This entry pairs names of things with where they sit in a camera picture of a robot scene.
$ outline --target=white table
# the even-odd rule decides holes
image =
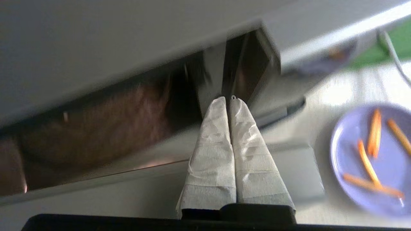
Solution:
[[[404,69],[411,76],[411,62]],[[301,112],[263,130],[267,143],[304,139],[315,150],[327,198],[297,211],[298,223],[411,228],[409,218],[376,217],[357,207],[338,185],[329,160],[331,132],[342,114],[368,102],[411,109],[410,97],[411,89],[393,65],[340,71],[307,94]],[[172,218],[186,167],[187,162],[178,162],[9,197],[0,207],[0,230],[20,230],[39,213]]]

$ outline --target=green object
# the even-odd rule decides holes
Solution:
[[[399,59],[405,60],[411,58],[411,20],[403,22],[388,34],[390,35]],[[391,57],[385,42],[378,41],[374,46],[352,60],[348,68],[358,69],[364,66],[387,62],[390,59]]]

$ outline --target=paper towel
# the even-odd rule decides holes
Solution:
[[[234,155],[224,97],[207,109],[176,210],[219,210],[236,202]]]
[[[277,166],[244,101],[231,98],[230,119],[237,201],[294,208]]]

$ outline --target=purple plate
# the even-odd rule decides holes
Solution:
[[[377,159],[369,157],[381,183],[405,194],[403,203],[382,193],[371,192],[343,180],[349,173],[370,180],[357,151],[359,139],[367,145],[371,117],[375,108],[380,108],[381,144]],[[331,138],[331,165],[345,193],[360,207],[377,215],[398,217],[411,215],[411,157],[402,147],[387,125],[393,118],[405,135],[411,139],[411,113],[399,106],[368,105],[344,115],[335,126]]]

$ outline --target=cable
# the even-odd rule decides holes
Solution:
[[[408,86],[411,87],[411,80],[408,78],[408,76],[404,73],[404,70],[402,69],[401,61],[399,60],[398,55],[395,52],[394,45],[393,45],[393,42],[390,39],[390,36],[388,35],[388,33],[385,30],[381,31],[380,33],[382,34],[382,36],[384,37],[384,40],[387,43],[388,50],[390,52],[391,57],[394,60],[394,63],[395,63],[395,66],[398,69],[398,72],[404,78],[404,80],[407,82]]]

